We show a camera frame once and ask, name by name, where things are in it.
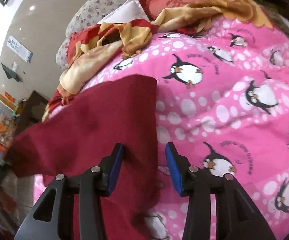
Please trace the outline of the dark red fleece garment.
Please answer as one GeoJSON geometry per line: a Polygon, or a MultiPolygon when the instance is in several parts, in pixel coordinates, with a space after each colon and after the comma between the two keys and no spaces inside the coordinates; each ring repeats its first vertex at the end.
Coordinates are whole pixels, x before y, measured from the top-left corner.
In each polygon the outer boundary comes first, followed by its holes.
{"type": "Polygon", "coordinates": [[[146,213],[157,203],[157,82],[143,75],[106,81],[79,93],[54,117],[25,129],[8,150],[13,173],[82,174],[120,142],[125,156],[113,194],[103,198],[109,239],[149,239],[146,213]]]}

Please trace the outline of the orange picture on table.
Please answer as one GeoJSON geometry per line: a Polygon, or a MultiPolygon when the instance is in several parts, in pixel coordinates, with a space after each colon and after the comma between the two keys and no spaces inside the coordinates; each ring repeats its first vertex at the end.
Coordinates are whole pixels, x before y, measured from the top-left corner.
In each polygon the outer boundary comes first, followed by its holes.
{"type": "Polygon", "coordinates": [[[8,116],[0,115],[0,144],[6,148],[9,148],[12,144],[13,135],[16,130],[16,124],[14,120],[8,116]]]}

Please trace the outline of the dark wooden console table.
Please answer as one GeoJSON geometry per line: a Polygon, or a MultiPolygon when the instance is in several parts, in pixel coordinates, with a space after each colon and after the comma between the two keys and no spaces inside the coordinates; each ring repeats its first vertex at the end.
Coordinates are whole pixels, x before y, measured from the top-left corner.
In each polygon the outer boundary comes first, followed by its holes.
{"type": "Polygon", "coordinates": [[[26,101],[19,120],[16,122],[14,135],[18,135],[30,126],[37,124],[42,120],[48,100],[37,91],[32,91],[26,101]]]}

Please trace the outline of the pink penguin print quilt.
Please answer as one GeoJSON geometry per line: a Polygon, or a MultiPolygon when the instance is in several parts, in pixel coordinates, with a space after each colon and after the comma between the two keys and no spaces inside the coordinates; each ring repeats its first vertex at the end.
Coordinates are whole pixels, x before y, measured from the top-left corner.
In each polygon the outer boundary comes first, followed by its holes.
{"type": "Polygon", "coordinates": [[[188,199],[173,189],[164,149],[178,151],[212,176],[234,175],[277,239],[289,234],[289,39],[277,29],[217,19],[201,37],[155,34],[140,54],[117,55],[84,82],[133,74],[157,81],[158,202],[126,224],[124,239],[180,239],[188,199]]]}

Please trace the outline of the red and gold blanket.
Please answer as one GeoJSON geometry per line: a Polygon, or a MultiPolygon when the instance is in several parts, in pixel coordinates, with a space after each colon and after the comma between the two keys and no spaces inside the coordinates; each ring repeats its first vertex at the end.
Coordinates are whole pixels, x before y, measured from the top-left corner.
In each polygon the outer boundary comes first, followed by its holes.
{"type": "Polygon", "coordinates": [[[163,9],[149,22],[135,19],[127,23],[101,23],[74,33],[67,46],[68,68],[61,74],[57,91],[45,108],[42,120],[59,105],[68,105],[108,62],[140,54],[156,33],[193,30],[200,33],[217,17],[274,28],[265,10],[253,0],[205,0],[183,7],[163,9]]]}

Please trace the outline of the white square pillow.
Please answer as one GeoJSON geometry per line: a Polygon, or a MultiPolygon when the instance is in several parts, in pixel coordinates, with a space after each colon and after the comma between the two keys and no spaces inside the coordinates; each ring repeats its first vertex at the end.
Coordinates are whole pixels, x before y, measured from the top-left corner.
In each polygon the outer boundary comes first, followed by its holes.
{"type": "Polygon", "coordinates": [[[136,19],[150,21],[138,0],[127,0],[115,11],[102,18],[102,23],[127,23],[136,19]]]}

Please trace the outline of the white wall notice poster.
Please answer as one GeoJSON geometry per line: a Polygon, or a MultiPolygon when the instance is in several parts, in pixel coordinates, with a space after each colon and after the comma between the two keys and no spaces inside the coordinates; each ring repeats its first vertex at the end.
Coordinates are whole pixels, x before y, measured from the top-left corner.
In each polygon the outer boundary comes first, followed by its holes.
{"type": "Polygon", "coordinates": [[[17,56],[19,56],[23,61],[31,63],[33,53],[23,46],[17,39],[13,36],[8,37],[7,46],[10,48],[17,56]]]}

